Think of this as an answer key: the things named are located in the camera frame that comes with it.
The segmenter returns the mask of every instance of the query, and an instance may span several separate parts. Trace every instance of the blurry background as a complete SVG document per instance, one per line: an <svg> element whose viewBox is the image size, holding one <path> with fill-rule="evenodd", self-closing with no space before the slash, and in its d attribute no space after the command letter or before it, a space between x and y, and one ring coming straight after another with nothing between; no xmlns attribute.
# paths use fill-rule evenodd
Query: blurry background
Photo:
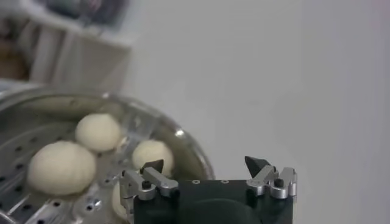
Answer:
<svg viewBox="0 0 390 224"><path fill-rule="evenodd" d="M218 178L248 178L245 155L296 168L296 223L388 223L389 11L386 0L143 0L127 49L76 38L60 75L39 82L161 109Z"/></svg>

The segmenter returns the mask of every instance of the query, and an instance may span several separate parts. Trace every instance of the white bun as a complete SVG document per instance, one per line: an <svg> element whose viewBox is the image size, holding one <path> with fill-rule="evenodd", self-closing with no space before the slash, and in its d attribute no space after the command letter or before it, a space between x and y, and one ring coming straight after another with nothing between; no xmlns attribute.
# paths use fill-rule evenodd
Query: white bun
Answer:
<svg viewBox="0 0 390 224"><path fill-rule="evenodd" d="M143 141L135 148L132 156L133 165L137 170L142 168L145 163L159 159L164 160L162 174L170 177L174 168L174 157L164 142L154 140Z"/></svg>
<svg viewBox="0 0 390 224"><path fill-rule="evenodd" d="M43 147L31 159L27 182L36 190L52 195L83 191L96 173L94 156L72 142L59 141Z"/></svg>
<svg viewBox="0 0 390 224"><path fill-rule="evenodd" d="M127 220L126 209L121 205L121 193L120 193L119 182L117 182L112 192L111 203L112 203L112 209L114 210L115 214L117 214L121 219Z"/></svg>
<svg viewBox="0 0 390 224"><path fill-rule="evenodd" d="M90 114L77 124L76 139L91 150L105 152L116 147L121 128L109 114Z"/></svg>

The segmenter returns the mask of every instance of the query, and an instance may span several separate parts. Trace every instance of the silver metal bracket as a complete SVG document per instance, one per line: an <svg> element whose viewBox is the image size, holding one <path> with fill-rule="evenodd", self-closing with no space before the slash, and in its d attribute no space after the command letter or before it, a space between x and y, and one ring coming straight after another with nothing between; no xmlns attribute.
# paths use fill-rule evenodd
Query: silver metal bracket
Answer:
<svg viewBox="0 0 390 224"><path fill-rule="evenodd" d="M121 204L126 199L136 195L143 201L151 200L156 195L156 186L145 180L134 170L123 171L119 183L121 185Z"/></svg>
<svg viewBox="0 0 390 224"><path fill-rule="evenodd" d="M277 199L297 195L297 173L289 167L284 168L278 174L275 167L264 166L253 179L247 180L246 184L256 196L264 195L266 189L269 189L271 197Z"/></svg>
<svg viewBox="0 0 390 224"><path fill-rule="evenodd" d="M270 188L274 198L284 199L288 196L296 196L297 173L293 168L284 168L279 177L271 182Z"/></svg>
<svg viewBox="0 0 390 224"><path fill-rule="evenodd" d="M261 196L265 193L266 188L269 186L269 182L277 177L277 171L273 166L264 166L260 172L250 180L246 181L246 184L255 192L256 196Z"/></svg>
<svg viewBox="0 0 390 224"><path fill-rule="evenodd" d="M160 172L155 170L153 167L147 167L143 171L143 177L150 181L152 184L156 185L162 196L171 197L179 188L179 183L176 180L170 180Z"/></svg>

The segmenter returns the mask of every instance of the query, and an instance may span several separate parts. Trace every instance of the screw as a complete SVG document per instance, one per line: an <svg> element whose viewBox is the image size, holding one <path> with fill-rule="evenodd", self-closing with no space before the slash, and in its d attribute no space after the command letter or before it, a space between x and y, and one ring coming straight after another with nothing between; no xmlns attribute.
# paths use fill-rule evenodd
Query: screw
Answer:
<svg viewBox="0 0 390 224"><path fill-rule="evenodd" d="M283 187L283 185L285 185L285 182L282 179L278 178L274 180L274 185L275 187Z"/></svg>
<svg viewBox="0 0 390 224"><path fill-rule="evenodd" d="M152 183L148 180L142 182L142 189L150 189L152 187Z"/></svg>

